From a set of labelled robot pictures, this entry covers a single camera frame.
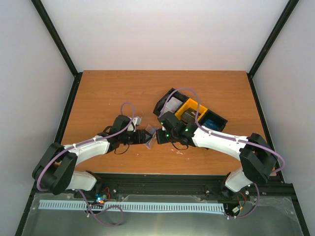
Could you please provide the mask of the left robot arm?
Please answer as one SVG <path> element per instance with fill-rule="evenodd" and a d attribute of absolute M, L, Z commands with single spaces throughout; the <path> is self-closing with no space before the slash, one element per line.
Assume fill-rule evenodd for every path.
<path fill-rule="evenodd" d="M 66 190 L 85 190 L 92 198 L 102 194 L 102 185 L 87 171 L 76 171 L 75 167 L 95 156 L 116 152 L 120 145 L 146 144 L 152 134 L 137 129 L 141 118 L 118 115 L 111 126 L 93 138 L 72 145 L 52 143 L 32 172 L 39 191 L 58 195 Z"/>

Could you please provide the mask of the dark card stack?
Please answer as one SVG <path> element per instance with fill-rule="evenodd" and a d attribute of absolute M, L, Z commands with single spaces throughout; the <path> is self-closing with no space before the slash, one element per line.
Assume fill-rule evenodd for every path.
<path fill-rule="evenodd" d="M 188 108 L 181 116 L 181 121 L 184 123 L 195 122 L 196 110 L 193 108 Z"/>

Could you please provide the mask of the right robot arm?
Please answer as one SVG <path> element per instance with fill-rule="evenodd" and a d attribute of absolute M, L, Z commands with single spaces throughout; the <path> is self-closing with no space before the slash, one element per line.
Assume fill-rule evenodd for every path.
<path fill-rule="evenodd" d="M 184 146 L 212 149 L 240 161 L 241 167 L 229 173 L 224 186 L 238 192 L 249 184 L 266 184 L 277 157 L 265 140 L 253 133 L 249 137 L 235 136 L 201 126 L 185 124 L 172 112 L 158 117 L 162 128 L 157 130 L 157 142 L 180 143 Z"/>

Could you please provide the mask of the pink card holder wallet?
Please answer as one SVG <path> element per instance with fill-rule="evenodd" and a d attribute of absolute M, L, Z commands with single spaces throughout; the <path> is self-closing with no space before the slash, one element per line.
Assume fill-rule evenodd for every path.
<path fill-rule="evenodd" d="M 148 134 L 146 134 L 146 143 L 144 144 L 148 149 L 152 149 L 155 143 L 157 142 L 157 130 L 158 128 L 155 126 L 147 125 L 146 129 Z"/>

